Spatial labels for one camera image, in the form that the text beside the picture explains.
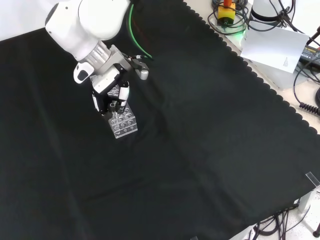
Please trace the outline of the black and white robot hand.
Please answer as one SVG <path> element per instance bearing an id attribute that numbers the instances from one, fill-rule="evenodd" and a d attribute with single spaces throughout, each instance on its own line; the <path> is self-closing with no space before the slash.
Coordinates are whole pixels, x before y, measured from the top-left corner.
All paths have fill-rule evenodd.
<path id="1" fill-rule="evenodd" d="M 104 74 L 90 78 L 94 106 L 106 120 L 114 113 L 122 114 L 127 106 L 130 84 L 122 79 L 122 70 L 112 66 Z"/>

